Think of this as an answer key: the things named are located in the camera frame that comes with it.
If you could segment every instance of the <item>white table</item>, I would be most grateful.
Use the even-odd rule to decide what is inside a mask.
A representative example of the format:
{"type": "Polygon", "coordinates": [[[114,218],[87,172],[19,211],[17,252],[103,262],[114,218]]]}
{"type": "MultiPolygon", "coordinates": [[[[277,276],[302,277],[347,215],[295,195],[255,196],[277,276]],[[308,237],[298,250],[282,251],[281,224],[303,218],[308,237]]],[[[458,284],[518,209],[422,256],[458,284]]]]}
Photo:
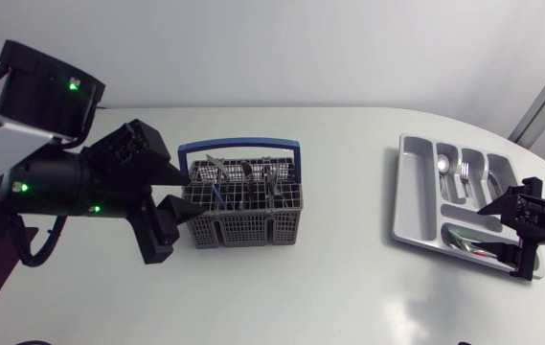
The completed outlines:
{"type": "MultiPolygon", "coordinates": [[[[2,288],[0,344],[545,343],[545,278],[514,280],[390,237],[401,133],[505,153],[520,178],[544,180],[545,197],[545,161],[527,150],[390,108],[101,110],[87,142],[133,118],[162,133],[176,165],[178,146],[193,141],[300,141],[297,244],[196,250],[183,226],[174,254],[144,265],[125,220],[69,218],[51,259],[18,266],[2,288]]],[[[169,192],[180,195],[157,188],[156,200],[169,192]]]]}

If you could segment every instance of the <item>fork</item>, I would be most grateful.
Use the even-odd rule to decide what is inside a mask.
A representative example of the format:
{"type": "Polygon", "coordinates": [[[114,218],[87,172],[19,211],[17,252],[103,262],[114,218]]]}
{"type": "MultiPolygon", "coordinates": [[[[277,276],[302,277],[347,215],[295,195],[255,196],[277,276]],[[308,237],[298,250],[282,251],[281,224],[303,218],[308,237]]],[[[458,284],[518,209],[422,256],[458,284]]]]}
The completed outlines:
{"type": "Polygon", "coordinates": [[[462,184],[464,184],[464,189],[466,191],[466,198],[472,198],[470,191],[470,182],[468,181],[468,173],[469,173],[470,166],[468,163],[463,162],[462,168],[460,169],[460,179],[462,180],[462,184]]]}

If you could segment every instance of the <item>cutlery tray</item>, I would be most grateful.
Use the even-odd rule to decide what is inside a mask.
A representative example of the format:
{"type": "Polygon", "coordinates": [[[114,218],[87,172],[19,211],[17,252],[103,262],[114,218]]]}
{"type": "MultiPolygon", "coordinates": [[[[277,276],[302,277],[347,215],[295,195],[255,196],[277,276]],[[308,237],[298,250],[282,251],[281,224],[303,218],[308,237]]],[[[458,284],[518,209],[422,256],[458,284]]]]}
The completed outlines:
{"type": "Polygon", "coordinates": [[[202,248],[294,244],[303,207],[298,142],[269,138],[230,138],[182,145],[180,169],[191,179],[183,198],[206,209],[187,222],[195,246],[202,248]],[[187,153],[230,147],[266,147],[293,150],[293,158],[221,159],[229,174],[208,160],[193,161],[187,170],[187,153]],[[252,169],[249,185],[241,162],[252,169]],[[276,196],[271,196],[268,172],[278,174],[276,196]]]}
{"type": "MultiPolygon", "coordinates": [[[[449,230],[477,242],[519,244],[515,231],[500,223],[499,216],[477,211],[519,180],[510,159],[499,153],[402,134],[397,162],[394,239],[504,271],[513,268],[495,259],[451,246],[449,230]],[[449,160],[440,174],[438,155],[449,160]],[[460,178],[468,163],[467,182],[460,178]]],[[[534,277],[544,277],[538,249],[534,277]]]]}

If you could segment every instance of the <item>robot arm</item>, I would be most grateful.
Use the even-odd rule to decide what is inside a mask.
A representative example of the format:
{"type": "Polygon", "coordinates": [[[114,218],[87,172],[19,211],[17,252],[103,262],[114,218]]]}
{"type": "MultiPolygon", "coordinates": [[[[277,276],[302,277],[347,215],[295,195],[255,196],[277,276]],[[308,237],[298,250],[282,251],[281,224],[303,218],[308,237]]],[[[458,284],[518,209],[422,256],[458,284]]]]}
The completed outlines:
{"type": "Polygon", "coordinates": [[[495,254],[501,263],[515,267],[511,276],[531,280],[534,272],[536,249],[545,244],[545,199],[542,181],[526,178],[523,186],[509,187],[479,215],[500,215],[500,222],[517,232],[519,245],[501,242],[480,242],[474,245],[495,254]]]}
{"type": "Polygon", "coordinates": [[[80,153],[104,85],[79,69],[13,41],[0,56],[8,77],[0,98],[0,237],[10,236],[21,262],[43,264],[68,217],[123,218],[146,264],[163,262],[177,226],[204,210],[168,195],[155,206],[152,185],[186,185],[160,133],[134,120],[80,153]],[[57,216],[33,255],[19,214],[57,216]]]}

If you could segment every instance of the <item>utensil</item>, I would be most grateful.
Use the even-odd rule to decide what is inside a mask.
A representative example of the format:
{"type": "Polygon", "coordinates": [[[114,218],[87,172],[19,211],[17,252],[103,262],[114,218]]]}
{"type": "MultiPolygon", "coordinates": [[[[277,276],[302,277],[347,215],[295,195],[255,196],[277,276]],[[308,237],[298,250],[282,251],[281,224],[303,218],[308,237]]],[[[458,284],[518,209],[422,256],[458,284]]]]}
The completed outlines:
{"type": "Polygon", "coordinates": [[[277,168],[270,173],[270,178],[268,180],[268,189],[270,191],[269,198],[270,201],[274,203],[274,199],[279,196],[283,200],[283,207],[286,207],[286,200],[284,199],[284,195],[278,186],[280,171],[281,170],[277,168]]]}
{"type": "Polygon", "coordinates": [[[255,199],[255,176],[253,176],[253,167],[247,161],[241,161],[240,166],[246,180],[246,189],[249,201],[255,199]]]}
{"type": "Polygon", "coordinates": [[[438,173],[439,173],[439,179],[441,182],[441,194],[443,196],[446,196],[446,199],[448,200],[448,190],[446,189],[446,180],[444,179],[444,176],[446,173],[448,173],[450,163],[448,161],[448,157],[444,154],[438,155],[438,173]]]}
{"type": "Polygon", "coordinates": [[[502,194],[502,188],[500,188],[498,180],[495,179],[491,172],[489,172],[487,175],[487,187],[489,188],[489,193],[491,194],[492,200],[495,200],[502,194]]]}
{"type": "Polygon", "coordinates": [[[214,184],[213,184],[213,194],[216,197],[216,201],[221,205],[221,208],[225,210],[227,208],[227,205],[225,204],[225,200],[223,200],[223,196],[221,196],[221,193],[218,191],[218,188],[214,184]]]}
{"type": "Polygon", "coordinates": [[[210,155],[206,155],[206,159],[212,163],[220,172],[225,176],[225,178],[229,181],[230,179],[230,172],[227,171],[227,168],[216,158],[211,157],[210,155]]]}
{"type": "MultiPolygon", "coordinates": [[[[229,193],[230,189],[230,172],[225,168],[223,163],[219,161],[218,159],[211,157],[210,155],[206,155],[206,159],[209,163],[213,164],[216,167],[216,186],[213,184],[213,187],[215,187],[216,192],[218,193],[218,196],[221,196],[220,189],[221,189],[221,176],[225,176],[225,196],[229,193]]],[[[221,196],[221,202],[223,205],[223,209],[227,207],[227,203],[223,201],[223,197],[221,196]]]]}
{"type": "Polygon", "coordinates": [[[463,250],[464,252],[468,252],[474,255],[486,257],[486,258],[492,258],[497,260],[497,255],[488,252],[487,250],[483,250],[481,248],[478,248],[474,246],[473,244],[478,241],[471,240],[469,238],[466,238],[462,235],[460,235],[457,230],[451,228],[450,226],[447,228],[449,239],[449,245],[453,248],[463,250]]]}
{"type": "Polygon", "coordinates": [[[469,168],[470,166],[467,162],[462,163],[462,168],[460,169],[460,180],[462,180],[462,184],[464,185],[466,198],[471,198],[472,203],[474,204],[474,206],[476,206],[474,198],[472,197],[472,192],[470,191],[470,181],[468,180],[469,168]]]}

